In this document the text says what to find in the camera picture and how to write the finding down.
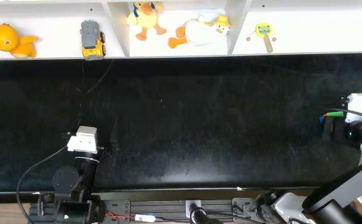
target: yellow and gray toy vehicle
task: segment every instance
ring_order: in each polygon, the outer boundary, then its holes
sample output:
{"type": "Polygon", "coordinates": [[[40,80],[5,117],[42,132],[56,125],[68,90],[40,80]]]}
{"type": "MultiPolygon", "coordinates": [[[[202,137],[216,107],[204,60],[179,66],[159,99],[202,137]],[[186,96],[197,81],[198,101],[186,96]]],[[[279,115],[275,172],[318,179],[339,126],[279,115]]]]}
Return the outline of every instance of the yellow and gray toy vehicle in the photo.
{"type": "Polygon", "coordinates": [[[103,43],[106,41],[105,34],[100,32],[99,24],[94,21],[81,23],[82,55],[85,60],[100,60],[106,55],[103,43]]]}

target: black table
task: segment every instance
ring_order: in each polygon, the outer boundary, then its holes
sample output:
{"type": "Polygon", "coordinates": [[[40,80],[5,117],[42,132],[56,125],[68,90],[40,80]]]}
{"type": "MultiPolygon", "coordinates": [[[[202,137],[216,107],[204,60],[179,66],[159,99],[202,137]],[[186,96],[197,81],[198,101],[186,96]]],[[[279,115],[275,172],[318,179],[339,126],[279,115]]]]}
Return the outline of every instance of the black table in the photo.
{"type": "MultiPolygon", "coordinates": [[[[357,148],[320,138],[307,105],[340,107],[362,92],[362,54],[0,62],[0,192],[61,148],[82,125],[120,152],[101,160],[95,191],[183,187],[309,187],[357,166],[357,148]]],[[[61,152],[32,171],[23,191],[51,190],[72,165],[61,152]]]]}

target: blue vest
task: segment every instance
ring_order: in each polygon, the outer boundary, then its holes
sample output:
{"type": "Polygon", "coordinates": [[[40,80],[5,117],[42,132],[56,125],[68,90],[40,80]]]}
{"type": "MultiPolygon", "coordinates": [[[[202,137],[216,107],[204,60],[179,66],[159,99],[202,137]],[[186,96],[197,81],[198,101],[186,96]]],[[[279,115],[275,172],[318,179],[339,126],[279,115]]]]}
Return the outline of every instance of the blue vest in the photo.
{"type": "MultiPolygon", "coordinates": [[[[151,3],[151,8],[155,9],[156,6],[153,4],[153,2],[151,3]]],[[[133,4],[133,14],[135,15],[136,18],[139,17],[138,13],[136,12],[136,10],[138,10],[138,8],[136,7],[135,3],[133,4]]]]}

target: white label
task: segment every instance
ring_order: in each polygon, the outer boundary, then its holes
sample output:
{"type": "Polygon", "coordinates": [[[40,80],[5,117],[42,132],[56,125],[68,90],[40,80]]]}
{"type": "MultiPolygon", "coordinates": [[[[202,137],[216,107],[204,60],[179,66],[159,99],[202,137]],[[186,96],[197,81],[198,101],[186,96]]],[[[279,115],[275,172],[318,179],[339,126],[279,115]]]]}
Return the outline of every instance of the white label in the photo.
{"type": "Polygon", "coordinates": [[[135,221],[140,221],[140,222],[155,222],[156,221],[156,217],[152,216],[152,215],[135,215],[135,221]]]}

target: wooden handle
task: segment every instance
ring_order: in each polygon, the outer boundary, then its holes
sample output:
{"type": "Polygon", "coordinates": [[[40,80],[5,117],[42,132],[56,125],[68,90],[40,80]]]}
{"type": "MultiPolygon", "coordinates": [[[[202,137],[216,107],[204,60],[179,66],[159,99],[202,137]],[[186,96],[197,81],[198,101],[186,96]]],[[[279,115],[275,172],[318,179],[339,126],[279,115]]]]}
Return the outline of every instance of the wooden handle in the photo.
{"type": "Polygon", "coordinates": [[[264,35],[264,42],[265,42],[265,47],[267,48],[268,53],[272,53],[274,51],[274,49],[272,48],[272,44],[270,44],[268,34],[264,35]]]}

